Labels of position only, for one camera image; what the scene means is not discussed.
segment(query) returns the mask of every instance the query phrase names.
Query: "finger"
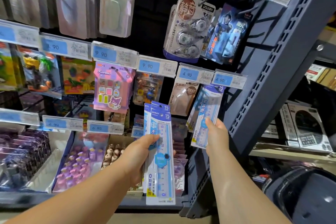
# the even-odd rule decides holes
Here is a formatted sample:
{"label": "finger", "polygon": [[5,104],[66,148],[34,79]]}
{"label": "finger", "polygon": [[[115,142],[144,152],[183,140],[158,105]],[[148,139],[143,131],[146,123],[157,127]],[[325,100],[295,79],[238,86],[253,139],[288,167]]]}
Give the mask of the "finger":
{"label": "finger", "polygon": [[205,119],[205,124],[207,125],[209,130],[216,128],[215,124],[213,124],[213,122],[208,117]]}
{"label": "finger", "polygon": [[152,143],[156,142],[160,138],[159,135],[148,134],[139,138],[139,142],[148,148]]}
{"label": "finger", "polygon": [[220,119],[218,119],[218,118],[216,120],[216,127],[220,128],[220,129],[225,129],[226,130],[226,127],[225,127],[224,123]]}

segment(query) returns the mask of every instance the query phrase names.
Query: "brown circle label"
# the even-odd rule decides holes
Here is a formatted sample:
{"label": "brown circle label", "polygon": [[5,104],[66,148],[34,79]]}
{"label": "brown circle label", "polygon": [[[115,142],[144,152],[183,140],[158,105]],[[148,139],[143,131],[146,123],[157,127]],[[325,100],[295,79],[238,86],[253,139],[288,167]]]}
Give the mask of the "brown circle label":
{"label": "brown circle label", "polygon": [[196,91],[197,91],[196,88],[191,86],[191,87],[187,88],[187,95],[188,96],[195,95]]}
{"label": "brown circle label", "polygon": [[182,0],[178,6],[178,14],[181,19],[189,20],[191,19],[196,11],[196,5],[194,0]]}

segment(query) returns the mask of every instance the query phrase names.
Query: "forearm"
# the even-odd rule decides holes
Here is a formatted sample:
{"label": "forearm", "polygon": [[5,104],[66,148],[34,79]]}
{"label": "forearm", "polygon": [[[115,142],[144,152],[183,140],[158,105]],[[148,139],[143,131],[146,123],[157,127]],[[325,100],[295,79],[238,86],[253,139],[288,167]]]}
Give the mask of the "forearm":
{"label": "forearm", "polygon": [[209,158],[221,223],[260,224],[270,219],[275,224],[291,223],[253,183],[229,150]]}
{"label": "forearm", "polygon": [[122,160],[6,222],[105,224],[126,195],[130,179]]}

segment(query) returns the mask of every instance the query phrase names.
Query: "metal hook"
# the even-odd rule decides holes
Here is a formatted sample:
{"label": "metal hook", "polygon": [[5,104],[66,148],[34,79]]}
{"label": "metal hook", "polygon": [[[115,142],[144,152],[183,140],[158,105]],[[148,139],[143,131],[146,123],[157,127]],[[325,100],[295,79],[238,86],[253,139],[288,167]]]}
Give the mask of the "metal hook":
{"label": "metal hook", "polygon": [[249,10],[241,11],[241,12],[237,13],[237,15],[239,15],[239,14],[250,13],[250,12],[253,12],[254,10],[256,10],[256,9],[258,9],[258,8],[259,8],[259,6],[257,5],[256,7],[253,7],[253,8],[251,8],[251,9],[249,9]]}
{"label": "metal hook", "polygon": [[199,3],[198,3],[198,6],[203,5],[206,1],[208,1],[208,0],[203,0],[202,2],[199,2]]}

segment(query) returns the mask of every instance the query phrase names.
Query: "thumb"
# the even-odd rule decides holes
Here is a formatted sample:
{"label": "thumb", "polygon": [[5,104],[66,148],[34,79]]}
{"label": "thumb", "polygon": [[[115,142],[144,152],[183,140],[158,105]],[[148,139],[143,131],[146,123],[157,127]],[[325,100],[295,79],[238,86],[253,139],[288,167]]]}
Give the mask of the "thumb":
{"label": "thumb", "polygon": [[139,138],[139,142],[145,147],[148,148],[152,143],[156,142],[160,138],[159,135],[148,134]]}
{"label": "thumb", "polygon": [[216,128],[216,125],[210,120],[210,118],[205,119],[205,124],[207,125],[209,130],[213,130]]}

